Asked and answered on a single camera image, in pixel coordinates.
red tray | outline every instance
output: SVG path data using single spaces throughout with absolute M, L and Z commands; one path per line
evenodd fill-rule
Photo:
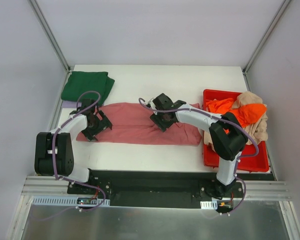
M 206 89 L 203 91 L 203 110 L 207 111 L 207 102 L 210 100 L 223 100 L 228 98 L 237 99 L 241 92 L 233 91 L 219 91 Z M 238 164 L 239 170 L 245 170 L 249 172 L 267 172 L 269 170 L 266 143 L 260 142 L 258 145 L 259 154 L 254 157 L 242 158 Z M 253 145 L 246 145 L 242 155 L 255 153 L 255 147 Z M 211 146 L 203 145 L 203 163 L 205 166 L 218 167 L 219 156 L 212 150 Z

cloth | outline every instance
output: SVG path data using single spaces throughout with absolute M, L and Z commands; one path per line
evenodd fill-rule
M 199 103 L 192 106 L 200 108 Z M 114 103 L 99 109 L 112 122 L 112 130 L 107 128 L 99 133 L 98 142 L 197 146 L 202 139 L 198 128 L 186 123 L 175 123 L 162 132 L 150 119 L 153 112 L 139 103 Z M 87 141 L 82 133 L 76 140 Z
M 62 101 L 61 108 L 63 109 L 76 109 L 77 102 L 76 101 Z
M 98 102 L 98 105 L 101 106 L 107 99 L 114 83 L 115 80 L 108 77 L 108 73 L 105 71 L 73 71 L 64 86 L 61 93 L 61 99 L 76 102 L 81 94 L 87 91 L 97 91 L 101 95 L 101 99 Z M 95 93 L 88 93 L 84 98 L 97 100 L 98 95 Z
M 267 120 L 266 115 L 267 105 L 263 104 L 262 99 L 256 94 L 246 91 L 240 94 L 236 100 L 227 98 L 221 101 L 212 100 L 206 103 L 208 110 L 212 113 L 225 114 L 226 112 L 232 112 L 243 129 L 255 140 L 257 144 L 262 141 L 268 140 L 267 133 Z M 204 144 L 211 145 L 213 143 L 211 136 L 208 132 L 204 133 Z M 252 142 L 248 140 L 247 145 L 251 145 Z

folded green cloth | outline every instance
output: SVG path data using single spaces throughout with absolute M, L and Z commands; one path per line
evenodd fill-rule
M 101 95 L 101 99 L 98 102 L 98 105 L 101 106 L 107 99 L 114 83 L 115 80 L 108 77 L 108 73 L 106 71 L 73 71 L 69 76 L 68 82 L 64 86 L 61 93 L 61 99 L 76 102 L 81 94 L 87 91 L 97 91 Z M 81 99 L 97 100 L 98 95 L 95 93 L 88 93 Z

red towel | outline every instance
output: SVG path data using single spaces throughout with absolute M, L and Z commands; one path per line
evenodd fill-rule
M 192 105 L 199 108 L 199 103 Z M 175 123 L 162 132 L 150 119 L 152 111 L 139 103 L 114 103 L 100 107 L 100 110 L 112 123 L 112 130 L 106 129 L 99 133 L 98 142 L 150 144 L 150 145 L 199 145 L 201 135 L 198 128 L 186 124 Z M 77 141 L 87 142 L 80 133 Z

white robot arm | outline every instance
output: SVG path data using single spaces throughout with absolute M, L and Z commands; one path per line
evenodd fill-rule
M 240 126 L 236 117 L 230 112 L 224 115 L 207 112 L 181 100 L 172 102 L 164 93 L 143 106 L 154 112 L 150 118 L 163 132 L 172 124 L 179 122 L 193 125 L 211 134 L 215 152 L 219 155 L 217 185 L 213 195 L 222 198 L 236 182 L 236 160 L 239 159 L 248 141 L 239 129 L 227 123 Z

